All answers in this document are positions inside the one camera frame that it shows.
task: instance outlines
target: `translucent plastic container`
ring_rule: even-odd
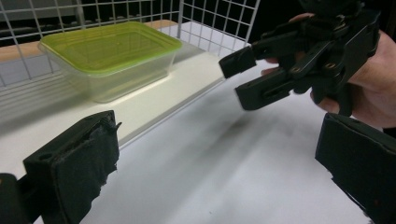
[[[77,90],[106,103],[166,77],[181,45],[130,21],[47,35],[38,46]]]

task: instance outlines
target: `wire rack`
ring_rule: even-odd
[[[144,22],[225,56],[248,44],[259,3],[260,0],[0,0],[0,91],[62,74],[59,66],[37,49],[43,36],[125,21]]]

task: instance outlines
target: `finger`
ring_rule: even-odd
[[[289,21],[297,21],[297,20],[305,18],[305,17],[313,17],[313,16],[314,16],[313,13],[306,12],[306,13],[303,13],[303,14],[300,14],[300,15],[297,15],[297,16],[291,18]]]
[[[265,61],[268,63],[278,63],[277,58],[267,58]]]
[[[264,70],[262,70],[262,76],[268,75],[268,74],[276,71],[277,69],[278,69],[277,67],[264,69]]]
[[[368,62],[348,82],[370,91],[386,91],[392,88],[393,74],[381,64]]]
[[[317,106],[329,113],[338,114],[340,112],[340,105],[336,101],[327,97],[324,98],[319,104],[317,104]]]

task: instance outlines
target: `white surface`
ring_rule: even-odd
[[[367,223],[314,159],[309,96],[246,112],[233,77],[128,144],[82,223]]]

